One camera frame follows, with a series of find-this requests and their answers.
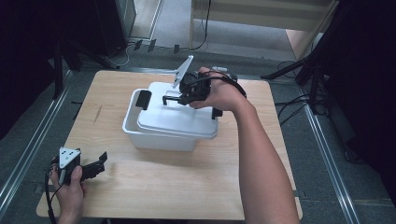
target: white storage box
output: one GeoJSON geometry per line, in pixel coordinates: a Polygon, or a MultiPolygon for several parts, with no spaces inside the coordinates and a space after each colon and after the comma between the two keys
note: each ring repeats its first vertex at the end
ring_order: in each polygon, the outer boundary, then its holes
{"type": "Polygon", "coordinates": [[[197,139],[213,139],[218,119],[212,119],[212,107],[193,109],[176,101],[163,104],[163,96],[179,96],[172,84],[153,82],[148,90],[135,90],[122,129],[135,147],[193,151],[197,139]],[[147,110],[136,106],[140,92],[150,91],[147,110]]]}

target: gray floor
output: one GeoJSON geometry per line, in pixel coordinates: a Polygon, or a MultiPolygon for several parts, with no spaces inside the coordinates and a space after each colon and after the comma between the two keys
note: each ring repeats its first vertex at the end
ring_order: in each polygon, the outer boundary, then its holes
{"type": "MultiPolygon", "coordinates": [[[[182,43],[187,43],[187,36],[184,36],[184,38],[175,36],[175,34],[184,32],[186,28],[170,30],[169,28],[164,28],[161,24],[163,21],[161,15],[166,15],[165,12],[170,7],[168,3],[172,4],[175,2],[176,0],[164,0],[163,11],[161,11],[159,23],[153,34],[153,38],[157,39],[158,46],[169,47],[165,46],[165,41],[162,42],[162,40],[171,39],[174,39],[174,42],[180,44],[181,47],[184,47],[182,43]]],[[[193,52],[181,51],[178,54],[174,54],[173,49],[168,48],[158,47],[152,52],[148,52],[147,46],[142,46],[139,50],[130,48],[130,61],[121,69],[126,71],[133,71],[136,67],[176,69],[187,58],[187,55],[193,54],[194,61],[191,64],[191,69],[198,69],[201,65],[209,67],[214,65],[223,66],[240,75],[241,78],[259,79],[259,75],[275,72],[282,61],[293,60],[288,39],[285,35],[282,35],[284,31],[270,28],[266,32],[265,35],[269,36],[269,38],[253,38],[257,46],[263,47],[263,54],[259,56],[256,56],[255,52],[253,52],[254,50],[249,54],[249,49],[242,50],[243,55],[237,53],[240,50],[225,51],[226,49],[232,49],[232,47],[227,48],[228,43],[240,43],[242,41],[238,41],[237,37],[242,36],[242,39],[246,40],[246,36],[249,37],[251,33],[227,35],[218,40],[210,36],[207,39],[209,46],[207,49],[193,52]],[[220,42],[218,49],[209,51],[211,46],[217,45],[212,43],[211,40],[220,42]]],[[[248,41],[249,45],[254,47],[254,41],[248,41]]],[[[43,190],[44,172],[47,169],[48,162],[56,155],[58,148],[64,144],[73,126],[73,117],[78,112],[78,105],[71,102],[83,102],[95,73],[103,69],[86,57],[81,56],[81,58],[83,67],[80,72],[72,72],[69,91],[65,96],[61,109],[51,123],[43,141],[39,144],[37,154],[34,156],[27,173],[24,174],[24,178],[11,203],[7,206],[7,211],[0,219],[1,223],[49,223],[47,218],[38,217],[35,214],[35,208],[43,190]]],[[[127,58],[124,53],[120,53],[111,60],[116,63],[124,63],[127,58]]],[[[287,102],[301,95],[300,87],[296,86],[291,78],[282,77],[271,81],[270,85],[275,102],[287,102]]],[[[36,127],[52,103],[52,94],[53,85],[43,91],[9,134],[0,141],[0,155],[3,164],[3,169],[0,170],[2,187],[8,177],[11,176],[14,167],[34,135],[36,127]]],[[[298,107],[299,105],[288,106],[280,120],[283,120],[298,107]]],[[[365,164],[347,162],[344,158],[343,145],[329,118],[325,116],[316,118],[326,137],[337,171],[346,185],[347,193],[354,204],[360,223],[396,223],[395,207],[390,202],[377,173],[365,164]]],[[[286,122],[282,126],[282,133],[303,208],[302,223],[347,223],[343,206],[341,206],[334,190],[329,167],[326,166],[323,160],[322,151],[318,146],[317,138],[305,111],[302,110],[286,122]]],[[[84,218],[81,223],[100,223],[101,221],[101,218],[84,218]]]]}

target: forearm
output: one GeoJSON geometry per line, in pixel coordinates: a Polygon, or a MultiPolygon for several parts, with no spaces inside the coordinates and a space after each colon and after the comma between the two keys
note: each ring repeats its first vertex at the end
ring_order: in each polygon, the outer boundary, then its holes
{"type": "Polygon", "coordinates": [[[239,180],[247,223],[298,222],[288,175],[255,107],[243,101],[233,113],[238,124],[239,180]]]}

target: white lid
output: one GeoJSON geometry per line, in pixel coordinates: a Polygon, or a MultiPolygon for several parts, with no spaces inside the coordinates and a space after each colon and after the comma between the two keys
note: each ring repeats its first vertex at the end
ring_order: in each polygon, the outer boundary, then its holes
{"type": "Polygon", "coordinates": [[[173,89],[171,83],[153,82],[148,90],[152,93],[148,109],[142,110],[137,119],[137,126],[142,132],[205,139],[216,136],[218,120],[212,119],[212,107],[194,109],[177,101],[167,101],[164,105],[164,95],[180,95],[178,88],[173,89]]]}

